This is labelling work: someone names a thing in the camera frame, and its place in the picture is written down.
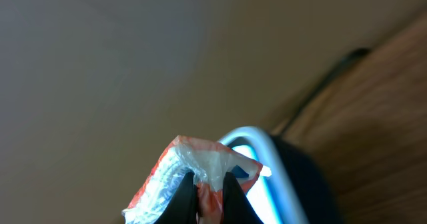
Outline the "red white candy packet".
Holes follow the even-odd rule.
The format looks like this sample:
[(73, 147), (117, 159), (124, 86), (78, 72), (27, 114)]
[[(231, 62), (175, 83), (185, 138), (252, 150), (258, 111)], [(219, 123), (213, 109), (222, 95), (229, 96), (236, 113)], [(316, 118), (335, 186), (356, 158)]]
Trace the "red white candy packet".
[(126, 223), (155, 223), (166, 210), (185, 174), (191, 173), (201, 214), (196, 219), (219, 223), (223, 214), (223, 179), (236, 176), (247, 193), (262, 174), (263, 165), (229, 147), (178, 135), (163, 151), (151, 173), (122, 211)]

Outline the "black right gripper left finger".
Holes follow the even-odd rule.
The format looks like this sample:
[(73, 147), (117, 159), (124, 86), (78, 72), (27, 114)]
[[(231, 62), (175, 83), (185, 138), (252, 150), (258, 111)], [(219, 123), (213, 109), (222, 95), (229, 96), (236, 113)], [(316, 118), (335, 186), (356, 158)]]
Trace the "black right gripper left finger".
[(155, 224), (196, 224), (197, 187), (193, 184), (194, 173), (184, 175), (165, 211)]

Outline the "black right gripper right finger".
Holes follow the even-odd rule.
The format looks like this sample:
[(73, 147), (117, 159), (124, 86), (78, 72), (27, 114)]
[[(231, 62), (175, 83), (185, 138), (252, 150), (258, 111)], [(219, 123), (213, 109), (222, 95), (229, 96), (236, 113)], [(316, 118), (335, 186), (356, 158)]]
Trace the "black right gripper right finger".
[(223, 182), (223, 224), (263, 224), (235, 176), (227, 172)]

